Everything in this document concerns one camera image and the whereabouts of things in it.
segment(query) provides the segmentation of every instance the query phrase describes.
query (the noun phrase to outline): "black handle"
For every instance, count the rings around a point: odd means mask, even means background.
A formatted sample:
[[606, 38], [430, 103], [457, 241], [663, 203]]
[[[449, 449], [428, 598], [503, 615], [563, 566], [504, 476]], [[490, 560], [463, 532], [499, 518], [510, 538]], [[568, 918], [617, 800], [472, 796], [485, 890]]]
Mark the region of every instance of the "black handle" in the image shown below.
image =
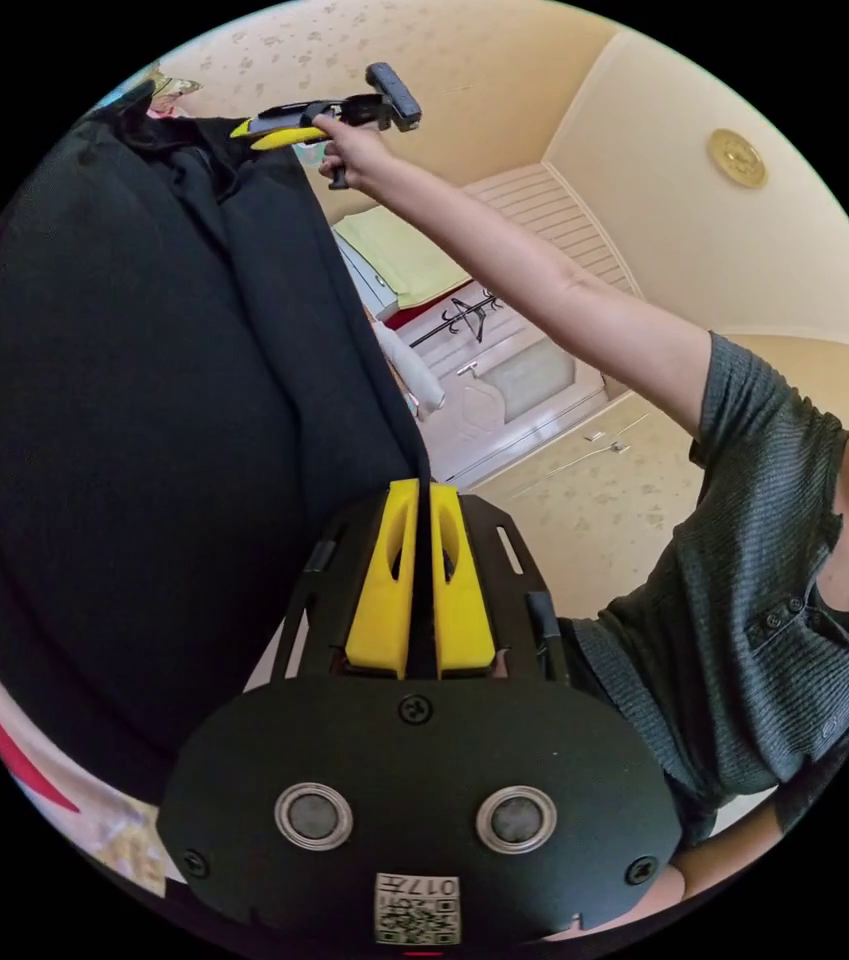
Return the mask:
[[349, 190], [347, 185], [347, 170], [344, 167], [334, 168], [334, 179], [328, 188], [330, 190]]

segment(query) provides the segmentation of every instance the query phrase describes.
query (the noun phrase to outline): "wall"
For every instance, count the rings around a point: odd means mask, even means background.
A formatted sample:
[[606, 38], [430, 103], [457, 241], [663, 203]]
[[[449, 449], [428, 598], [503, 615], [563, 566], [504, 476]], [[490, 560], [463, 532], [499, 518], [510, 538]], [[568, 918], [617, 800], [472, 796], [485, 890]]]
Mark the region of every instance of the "wall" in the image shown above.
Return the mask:
[[[299, 0], [252, 14], [161, 58], [201, 90], [194, 116], [368, 91], [385, 60], [421, 104], [395, 152], [459, 185], [540, 161], [617, 27], [548, 0]], [[369, 206], [310, 173], [329, 218]]]
[[[849, 429], [848, 346], [778, 336], [732, 339]], [[605, 436], [588, 441], [596, 431]], [[629, 450], [588, 456], [618, 436]], [[702, 475], [688, 460], [689, 449], [680, 427], [630, 394], [474, 492], [514, 517], [558, 612], [592, 617], [644, 582], [673, 528], [694, 509]]]
[[[706, 154], [727, 127], [761, 153], [760, 190]], [[711, 74], [621, 31], [545, 159], [594, 211], [644, 295], [723, 333], [849, 344], [849, 220], [791, 144]]]

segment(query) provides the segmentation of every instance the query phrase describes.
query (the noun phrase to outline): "patterned wallpaper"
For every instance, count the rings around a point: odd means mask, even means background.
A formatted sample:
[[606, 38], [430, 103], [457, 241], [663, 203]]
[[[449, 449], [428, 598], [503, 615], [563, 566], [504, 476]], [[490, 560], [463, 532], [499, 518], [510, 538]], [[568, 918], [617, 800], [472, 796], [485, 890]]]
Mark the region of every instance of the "patterned wallpaper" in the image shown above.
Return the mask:
[[[389, 62], [420, 102], [420, 130], [395, 152], [464, 185], [538, 162], [617, 27], [549, 0], [297, 0], [222, 27], [161, 58], [202, 88], [194, 116], [251, 115], [280, 103], [369, 90]], [[330, 193], [332, 220], [368, 204]]]

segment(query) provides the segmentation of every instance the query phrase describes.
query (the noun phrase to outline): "hand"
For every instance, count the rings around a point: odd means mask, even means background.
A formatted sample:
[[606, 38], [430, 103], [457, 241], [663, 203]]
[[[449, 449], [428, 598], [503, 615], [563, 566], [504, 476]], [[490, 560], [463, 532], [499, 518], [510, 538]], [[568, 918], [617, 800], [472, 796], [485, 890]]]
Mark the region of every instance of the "hand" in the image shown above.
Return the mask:
[[321, 175], [329, 180], [343, 166], [347, 170], [347, 185], [366, 192], [378, 172], [394, 160], [374, 126], [351, 127], [324, 114], [315, 118], [314, 126], [331, 138], [320, 166]]

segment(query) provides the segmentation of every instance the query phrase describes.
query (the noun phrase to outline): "qr code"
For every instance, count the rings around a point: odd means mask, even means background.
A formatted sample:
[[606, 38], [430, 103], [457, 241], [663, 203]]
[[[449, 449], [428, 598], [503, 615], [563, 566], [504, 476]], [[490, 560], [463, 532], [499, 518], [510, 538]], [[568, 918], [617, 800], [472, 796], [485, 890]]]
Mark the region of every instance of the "qr code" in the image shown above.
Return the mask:
[[379, 873], [375, 901], [378, 943], [444, 946], [461, 942], [456, 877]]

